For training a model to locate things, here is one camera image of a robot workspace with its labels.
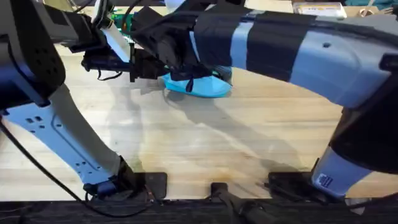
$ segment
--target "green object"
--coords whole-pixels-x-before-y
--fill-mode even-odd
[[[115,14],[115,13],[112,14],[112,16],[111,16],[112,20],[114,21],[115,26],[116,26],[120,31],[121,31],[121,29],[122,29],[122,20],[123,20],[123,16],[124,16],[124,14]],[[130,27],[131,27],[131,18],[132,18],[132,17],[133,17],[133,14],[130,14],[130,15],[127,16],[127,19],[126,19],[127,30],[130,30]],[[128,35],[123,34],[123,33],[122,33],[122,35],[127,39],[127,41],[132,42],[131,38],[130,38]]]
[[[367,6],[369,0],[346,0],[347,6]],[[398,0],[375,0],[373,6],[377,6],[379,10],[387,7],[392,7],[393,4],[397,4]]]

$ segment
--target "wire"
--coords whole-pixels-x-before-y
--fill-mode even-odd
[[[127,32],[127,25],[126,25],[126,20],[127,16],[130,15],[130,12],[134,7],[136,7],[142,0],[135,0],[127,9],[127,11],[124,13],[123,18],[122,18],[122,32]]]
[[[28,160],[33,163],[44,175],[46,175],[50,180],[52,180],[54,183],[56,183],[59,187],[61,187],[66,193],[68,193],[70,196],[72,196],[77,202],[81,203],[84,207],[87,209],[91,210],[92,212],[95,212],[99,215],[103,215],[105,217],[110,217],[110,218],[128,218],[128,217],[133,217],[135,215],[138,215],[146,210],[148,210],[151,206],[153,206],[153,203],[150,205],[146,205],[145,207],[141,208],[140,210],[131,213],[131,214],[126,214],[126,215],[113,215],[109,213],[102,212],[95,207],[92,207],[91,205],[87,204],[86,202],[82,201],[79,196],[77,196],[75,193],[73,193],[66,185],[64,185],[62,182],[60,182],[56,177],[54,177],[46,168],[44,168],[21,144],[20,142],[12,135],[12,133],[5,127],[5,125],[0,122],[0,129],[1,131],[7,136],[8,139],[18,148],[18,150],[23,153],[23,155],[28,158]]]
[[[99,80],[99,81],[108,81],[108,80],[111,80],[111,79],[115,79],[115,78],[120,77],[123,74],[123,72],[116,72],[116,75],[114,75],[112,77],[106,77],[106,78],[102,78],[101,79],[101,76],[102,76],[101,69],[97,68],[97,70],[98,70],[97,80]]]
[[[94,0],[87,0],[82,6],[74,10],[74,13],[78,13],[82,11],[85,7],[87,7],[89,4],[91,4]]]
[[[28,206],[24,206],[24,207],[21,207],[21,208],[15,208],[15,209],[10,209],[10,210],[0,210],[0,213],[16,212],[16,211],[23,210],[23,209],[26,209],[26,208],[32,208],[32,206],[28,205]]]

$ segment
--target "wooden table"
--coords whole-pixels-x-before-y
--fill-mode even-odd
[[[286,6],[284,1],[268,5],[278,4]],[[227,182],[240,197],[269,197],[262,187],[267,174],[309,171],[340,118],[340,106],[312,92],[240,69],[233,70],[228,97],[204,99],[170,92],[158,81],[129,83],[128,74],[101,82],[96,71],[80,66],[81,55],[60,54],[83,116],[134,170],[168,173],[167,198],[204,198],[212,182]],[[66,163],[27,131],[6,125],[83,196],[81,181]],[[396,189],[398,176],[373,173],[348,196],[382,196]],[[0,134],[0,200],[70,199]]]

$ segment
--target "blue fabric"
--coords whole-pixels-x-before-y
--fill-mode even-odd
[[[347,0],[347,6],[367,6],[369,0]],[[375,0],[373,6],[377,6],[379,10],[387,7],[392,7],[393,4],[398,4],[398,0]]]
[[[201,97],[209,97],[209,98],[224,97],[232,88],[232,86],[229,83],[224,82],[219,78],[203,77],[203,78],[194,79],[192,92],[187,93],[185,91],[185,87],[189,82],[188,80],[173,81],[169,73],[162,76],[161,79],[163,79],[166,88],[169,90],[186,93],[189,95],[201,96]]]

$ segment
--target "label sticker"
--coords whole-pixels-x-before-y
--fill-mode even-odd
[[[332,181],[333,181],[333,178],[331,178],[325,174],[320,174],[317,179],[317,184],[321,185],[324,188],[328,188]]]

